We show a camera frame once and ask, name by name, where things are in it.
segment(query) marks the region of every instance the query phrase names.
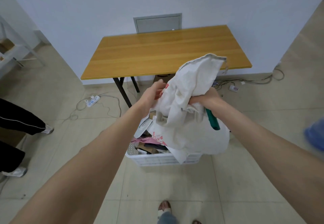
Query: white cloth bag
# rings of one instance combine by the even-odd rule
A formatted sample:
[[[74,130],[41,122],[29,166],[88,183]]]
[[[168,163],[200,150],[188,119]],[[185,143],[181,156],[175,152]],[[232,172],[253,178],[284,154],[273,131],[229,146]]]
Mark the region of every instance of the white cloth bag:
[[[219,154],[228,146],[229,129],[218,119],[220,130],[213,130],[205,108],[199,103],[188,105],[191,96],[208,91],[224,60],[206,54],[182,65],[153,108],[156,117],[148,132],[172,148],[170,151],[180,163],[190,153]]]

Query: human arm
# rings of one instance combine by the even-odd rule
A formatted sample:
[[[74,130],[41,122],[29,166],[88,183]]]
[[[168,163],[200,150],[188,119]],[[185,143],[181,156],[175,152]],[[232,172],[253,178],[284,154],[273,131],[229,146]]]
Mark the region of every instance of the human arm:
[[[210,109],[243,144],[262,171],[307,223],[324,220],[324,162],[230,106],[211,88],[190,103]]]
[[[114,124],[59,169],[11,221],[93,223],[128,145],[165,83],[148,88]]]

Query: foot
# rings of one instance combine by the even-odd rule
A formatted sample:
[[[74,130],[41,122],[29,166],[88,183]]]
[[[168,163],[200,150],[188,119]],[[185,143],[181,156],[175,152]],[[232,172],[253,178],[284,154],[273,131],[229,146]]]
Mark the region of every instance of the foot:
[[[14,171],[9,172],[9,173],[2,171],[2,174],[5,176],[10,176],[10,177],[22,177],[26,174],[26,172],[27,172],[26,168],[18,167]]]
[[[169,201],[161,202],[159,208],[157,209],[157,219],[160,219],[161,215],[165,212],[171,212],[171,205]]]
[[[52,132],[54,131],[54,128],[52,128],[50,125],[48,124],[45,124],[45,130],[42,131],[42,133],[45,133],[45,134],[51,134]]]

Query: plastic basket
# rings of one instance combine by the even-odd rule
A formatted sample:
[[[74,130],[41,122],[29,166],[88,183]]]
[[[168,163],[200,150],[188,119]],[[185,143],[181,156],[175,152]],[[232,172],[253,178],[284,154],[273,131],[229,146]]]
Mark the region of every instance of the plastic basket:
[[[139,154],[135,149],[138,143],[130,143],[126,152],[126,156],[132,159],[138,166],[161,166],[161,165],[179,165],[179,162],[171,153],[159,153],[159,154]],[[202,154],[193,153],[190,154],[183,164],[193,164],[200,160]]]

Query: hand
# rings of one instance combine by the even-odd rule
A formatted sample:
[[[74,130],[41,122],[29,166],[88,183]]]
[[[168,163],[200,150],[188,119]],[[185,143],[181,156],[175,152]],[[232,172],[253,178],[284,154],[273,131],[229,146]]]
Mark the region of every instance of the hand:
[[[215,108],[219,104],[226,103],[218,94],[215,88],[211,87],[204,95],[191,97],[189,104],[200,103],[205,108],[210,109],[215,116]]]
[[[152,108],[156,100],[161,97],[161,92],[165,88],[166,83],[162,79],[153,83],[151,87],[145,90],[140,100],[137,101],[136,105],[140,107],[143,113],[143,118],[146,117]]]

